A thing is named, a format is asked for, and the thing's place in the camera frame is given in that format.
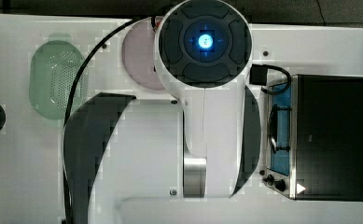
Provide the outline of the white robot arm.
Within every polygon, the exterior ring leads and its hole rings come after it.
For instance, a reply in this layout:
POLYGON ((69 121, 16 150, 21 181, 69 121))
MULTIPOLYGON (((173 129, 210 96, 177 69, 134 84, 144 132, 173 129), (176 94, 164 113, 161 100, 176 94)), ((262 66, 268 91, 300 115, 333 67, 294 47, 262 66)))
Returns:
POLYGON ((110 165, 103 156, 133 96, 101 92, 67 111, 64 224, 119 224, 130 199, 224 198, 243 185, 253 40, 248 21, 222 0, 185 0, 154 38, 154 67, 182 107, 182 146, 110 165))

